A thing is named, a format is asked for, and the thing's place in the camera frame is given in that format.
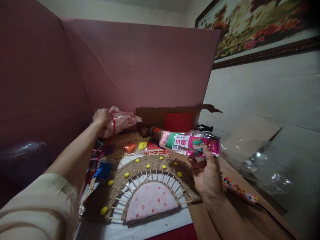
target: cartoon character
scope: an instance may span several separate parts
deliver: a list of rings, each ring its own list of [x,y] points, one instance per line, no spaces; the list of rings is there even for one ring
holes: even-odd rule
[[[193,144],[193,149],[199,151],[199,152],[203,152],[202,148],[204,146],[204,143],[202,142],[202,139],[198,138],[192,141]]]

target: sleeve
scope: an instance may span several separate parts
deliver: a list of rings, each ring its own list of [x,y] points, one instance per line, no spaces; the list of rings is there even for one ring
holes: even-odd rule
[[[72,239],[78,192],[58,174],[43,174],[0,210],[0,239]]]

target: framed painting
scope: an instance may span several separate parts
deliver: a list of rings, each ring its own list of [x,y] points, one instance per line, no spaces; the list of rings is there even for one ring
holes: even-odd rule
[[[320,48],[304,0],[213,0],[195,27],[219,29],[213,69]]]

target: hand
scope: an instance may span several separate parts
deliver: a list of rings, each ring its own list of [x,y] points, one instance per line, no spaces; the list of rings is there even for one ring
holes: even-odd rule
[[[106,127],[112,120],[112,117],[109,116],[108,109],[98,109],[93,115],[93,122],[96,122],[101,125],[101,127]]]
[[[194,182],[202,200],[223,200],[225,198],[222,189],[222,179],[218,158],[208,149],[208,146],[203,146],[203,153],[207,161],[196,162],[194,159],[188,158],[191,164]]]

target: ceiling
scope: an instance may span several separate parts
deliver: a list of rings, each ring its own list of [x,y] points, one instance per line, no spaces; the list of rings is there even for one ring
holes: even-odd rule
[[[107,2],[185,13],[192,0],[103,0]]]

